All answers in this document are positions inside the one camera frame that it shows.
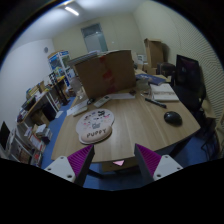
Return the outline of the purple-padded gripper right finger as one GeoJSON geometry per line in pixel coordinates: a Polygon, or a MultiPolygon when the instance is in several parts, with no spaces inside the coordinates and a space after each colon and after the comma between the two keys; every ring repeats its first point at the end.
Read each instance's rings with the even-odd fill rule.
{"type": "Polygon", "coordinates": [[[182,169],[182,166],[169,155],[159,155],[140,144],[135,144],[134,154],[146,184],[182,169]]]}

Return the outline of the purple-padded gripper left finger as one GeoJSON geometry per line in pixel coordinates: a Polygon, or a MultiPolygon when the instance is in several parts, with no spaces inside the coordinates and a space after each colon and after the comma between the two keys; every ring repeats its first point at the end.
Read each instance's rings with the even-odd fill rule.
{"type": "Polygon", "coordinates": [[[94,155],[94,146],[88,145],[68,157],[59,156],[45,171],[82,186],[94,155]]]}

